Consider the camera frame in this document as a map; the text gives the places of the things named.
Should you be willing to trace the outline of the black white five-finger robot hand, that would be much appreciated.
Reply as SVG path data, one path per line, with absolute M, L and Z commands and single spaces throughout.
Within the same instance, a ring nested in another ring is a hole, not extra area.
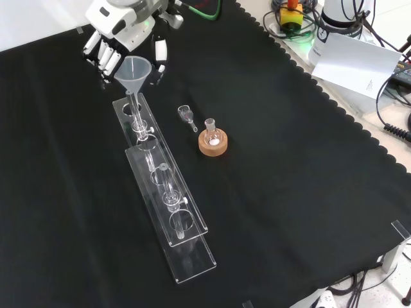
M 94 28 L 82 49 L 83 59 L 97 70 L 100 80 L 110 83 L 132 51 L 152 34 L 155 19 L 168 1 L 93 1 L 85 18 Z

